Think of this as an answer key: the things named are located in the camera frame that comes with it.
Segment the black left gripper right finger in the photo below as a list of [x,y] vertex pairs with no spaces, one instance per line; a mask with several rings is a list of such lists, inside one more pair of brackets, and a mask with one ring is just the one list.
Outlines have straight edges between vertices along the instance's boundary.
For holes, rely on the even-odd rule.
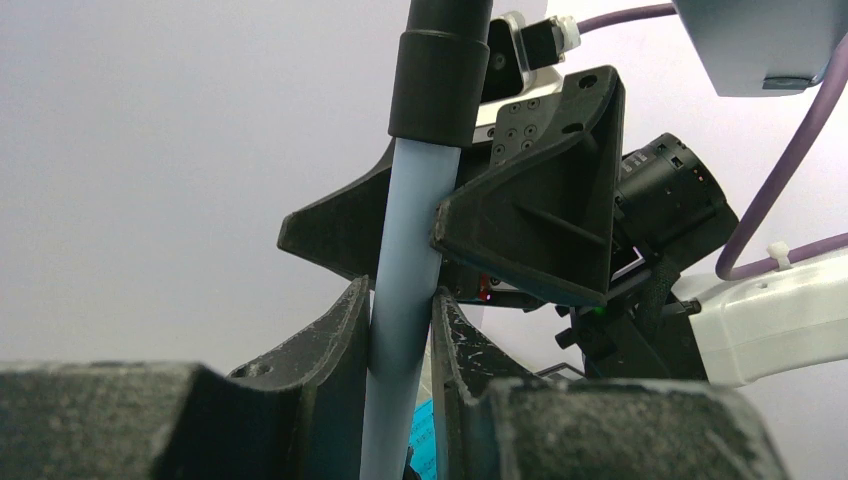
[[676,380],[550,381],[432,299],[441,479],[785,479],[762,419],[736,391]]

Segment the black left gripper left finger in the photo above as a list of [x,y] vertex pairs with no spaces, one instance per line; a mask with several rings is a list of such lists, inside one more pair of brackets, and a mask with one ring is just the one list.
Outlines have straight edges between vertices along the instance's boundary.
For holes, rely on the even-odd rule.
[[221,375],[200,363],[5,362],[5,479],[355,479],[370,292]]

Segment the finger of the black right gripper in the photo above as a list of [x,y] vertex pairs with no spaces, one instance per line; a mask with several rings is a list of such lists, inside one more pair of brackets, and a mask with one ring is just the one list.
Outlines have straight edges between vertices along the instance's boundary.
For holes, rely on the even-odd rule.
[[287,215],[277,248],[347,280],[375,279],[394,147],[352,183]]

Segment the teal sheet music page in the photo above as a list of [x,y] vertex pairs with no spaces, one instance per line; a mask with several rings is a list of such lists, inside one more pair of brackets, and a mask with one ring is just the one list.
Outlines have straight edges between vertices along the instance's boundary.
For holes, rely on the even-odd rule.
[[412,417],[409,437],[408,466],[423,480],[436,480],[437,449],[433,400],[418,405]]

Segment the light blue music stand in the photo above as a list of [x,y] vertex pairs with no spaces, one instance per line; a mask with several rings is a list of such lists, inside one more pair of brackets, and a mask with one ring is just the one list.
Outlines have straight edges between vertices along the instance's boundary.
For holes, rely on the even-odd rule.
[[[387,209],[376,274],[375,313],[365,400],[360,476],[396,479],[403,469],[413,400],[430,326],[431,300],[441,256],[430,247],[437,205],[454,188],[459,147],[428,130],[456,112],[433,101],[453,99],[467,88],[453,80],[482,78],[482,62],[446,64],[457,47],[479,47],[488,30],[488,1],[415,1],[400,38],[390,118],[403,129],[395,137]],[[806,157],[847,82],[847,5],[826,8],[820,1],[674,1],[619,10],[577,24],[580,34],[640,19],[677,14],[705,63],[721,59],[728,68],[752,68],[786,55],[799,60],[818,45],[826,59],[807,76],[768,77],[764,95],[818,87],[818,93],[785,151],[720,254],[715,272],[725,281],[756,277],[780,267],[767,258],[746,265],[739,257],[778,196]]]

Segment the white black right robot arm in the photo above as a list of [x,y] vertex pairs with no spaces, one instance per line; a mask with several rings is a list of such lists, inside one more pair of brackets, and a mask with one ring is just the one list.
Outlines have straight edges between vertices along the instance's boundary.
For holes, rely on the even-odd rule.
[[440,285],[461,304],[554,306],[572,319],[555,342],[591,378],[738,387],[845,359],[846,251],[777,244],[763,274],[686,275],[737,217],[676,136],[624,153],[624,105],[610,66],[486,105],[454,190],[424,213]]

